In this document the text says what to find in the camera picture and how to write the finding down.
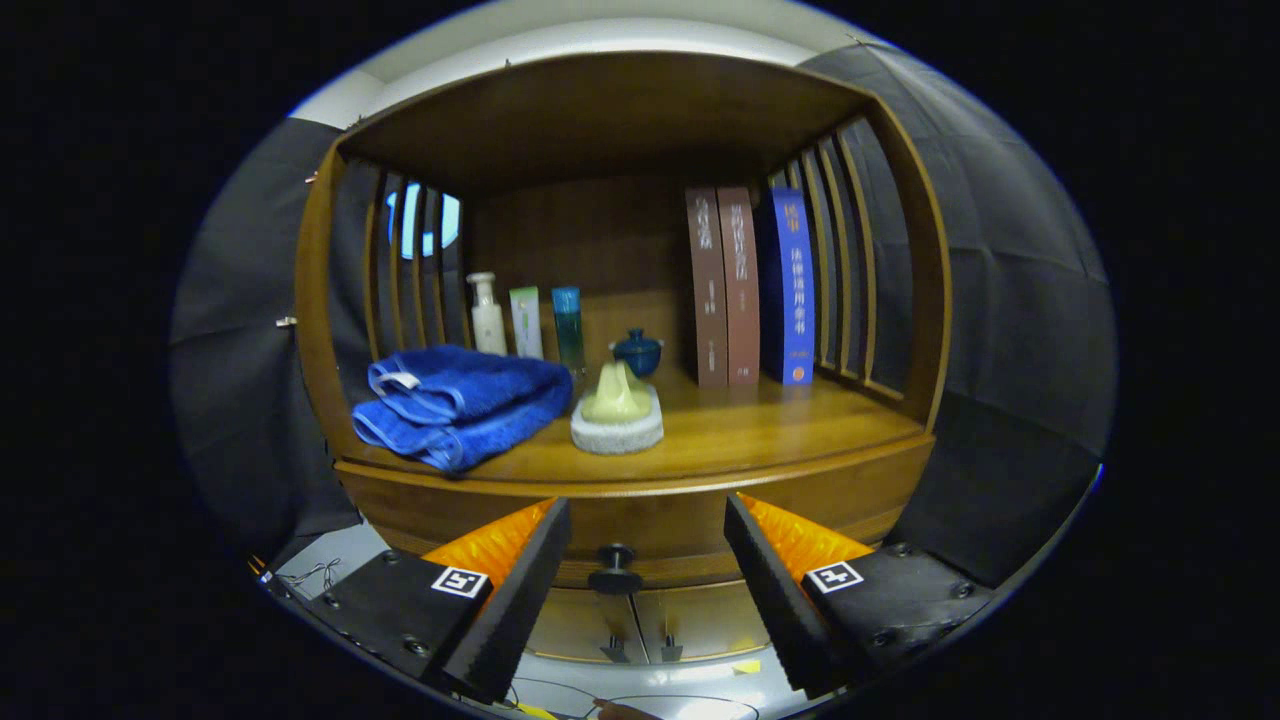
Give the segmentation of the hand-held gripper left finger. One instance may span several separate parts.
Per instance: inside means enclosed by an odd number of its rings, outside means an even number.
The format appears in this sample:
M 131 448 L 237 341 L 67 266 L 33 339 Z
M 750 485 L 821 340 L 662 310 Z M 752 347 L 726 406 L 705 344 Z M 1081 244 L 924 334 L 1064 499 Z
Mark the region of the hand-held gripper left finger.
M 421 685 L 500 701 L 570 541 L 567 500 L 548 498 L 522 515 L 500 580 L 461 559 L 433 562 L 389 550 L 300 609 Z

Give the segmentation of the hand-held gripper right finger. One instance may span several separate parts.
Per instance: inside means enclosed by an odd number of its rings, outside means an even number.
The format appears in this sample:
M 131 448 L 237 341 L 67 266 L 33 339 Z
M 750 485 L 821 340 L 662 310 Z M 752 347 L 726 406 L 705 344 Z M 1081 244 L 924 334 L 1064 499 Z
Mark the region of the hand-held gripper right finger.
M 815 698 L 919 659 L 995 592 L 924 548 L 879 550 L 733 493 L 724 538 L 790 685 Z

